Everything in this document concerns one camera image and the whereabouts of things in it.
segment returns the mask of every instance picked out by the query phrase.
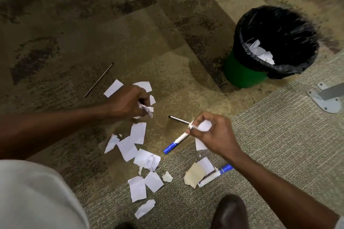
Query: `gray striped carpet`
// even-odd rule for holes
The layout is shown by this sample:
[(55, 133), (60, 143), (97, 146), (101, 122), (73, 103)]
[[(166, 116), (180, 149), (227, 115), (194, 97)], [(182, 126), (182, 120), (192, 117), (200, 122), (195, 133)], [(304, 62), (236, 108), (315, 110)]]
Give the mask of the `gray striped carpet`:
[[(343, 69), (341, 52), (232, 118), (245, 152), (340, 214), (344, 214), (343, 113), (324, 112), (306, 91), (320, 81), (329, 86), (343, 82)], [(281, 227), (268, 205), (235, 170), (204, 188), (194, 190), (185, 185), (185, 172), (204, 156), (216, 167), (225, 164), (210, 152), (196, 152), (191, 143), (160, 163), (157, 173), (161, 176), (168, 170), (174, 179), (154, 194), (147, 188), (146, 200), (132, 203), (125, 183), (87, 205), (91, 227), (113, 228), (129, 221), (139, 229), (209, 228), (217, 203), (227, 193), (243, 198), (251, 228)], [(154, 199), (156, 206), (137, 220), (136, 210), (149, 199)]]

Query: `person's left hand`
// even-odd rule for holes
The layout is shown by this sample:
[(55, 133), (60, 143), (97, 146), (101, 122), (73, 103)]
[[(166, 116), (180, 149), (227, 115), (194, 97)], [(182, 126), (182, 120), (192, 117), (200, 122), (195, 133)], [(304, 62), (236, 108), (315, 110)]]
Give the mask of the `person's left hand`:
[(123, 85), (102, 105), (109, 117), (133, 118), (145, 116), (147, 112), (139, 108), (138, 102), (150, 106), (149, 95), (136, 85)]

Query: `person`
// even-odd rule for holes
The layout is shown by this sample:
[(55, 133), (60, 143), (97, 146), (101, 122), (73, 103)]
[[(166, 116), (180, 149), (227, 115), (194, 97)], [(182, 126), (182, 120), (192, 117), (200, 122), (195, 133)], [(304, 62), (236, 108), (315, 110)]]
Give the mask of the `person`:
[[(0, 221), (2, 228), (89, 228), (87, 216), (71, 189), (55, 170), (28, 161), (28, 156), (85, 125), (147, 113), (149, 96), (135, 85), (124, 85), (105, 103), (56, 113), (8, 114), (0, 118)], [(207, 132), (187, 130), (223, 157), (259, 192), (286, 228), (343, 229), (344, 221), (297, 187), (265, 169), (245, 154), (236, 141), (230, 119), (203, 112), (194, 120), (212, 122)], [(121, 224), (117, 228), (133, 228)], [(215, 212), (212, 229), (248, 228), (240, 197), (227, 195)]]

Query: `black trash bag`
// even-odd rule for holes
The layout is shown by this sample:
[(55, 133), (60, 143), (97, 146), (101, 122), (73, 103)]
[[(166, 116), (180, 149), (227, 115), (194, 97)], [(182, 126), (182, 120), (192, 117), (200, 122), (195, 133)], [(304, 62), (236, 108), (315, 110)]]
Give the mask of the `black trash bag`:
[[(275, 64), (259, 59), (247, 47), (259, 39)], [(300, 15), (273, 6), (253, 8), (235, 27), (234, 57), (246, 68), (268, 73), (270, 79), (300, 74), (315, 61), (319, 43), (314, 27)]]

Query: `blue marker cap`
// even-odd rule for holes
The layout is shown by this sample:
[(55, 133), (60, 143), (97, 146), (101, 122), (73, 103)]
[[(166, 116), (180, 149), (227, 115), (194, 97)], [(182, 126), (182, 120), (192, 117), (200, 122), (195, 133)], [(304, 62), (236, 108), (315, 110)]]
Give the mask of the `blue marker cap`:
[(232, 169), (233, 169), (233, 167), (231, 165), (227, 164), (226, 166), (224, 166), (224, 167), (222, 167), (222, 168), (220, 168), (218, 170), (220, 171), (220, 173), (222, 175), (223, 173), (225, 173), (225, 172), (227, 172), (229, 170), (232, 170)]
[(176, 143), (172, 143), (171, 145), (169, 145), (166, 149), (164, 149), (164, 153), (167, 154), (169, 153), (172, 149), (174, 149), (178, 144)]

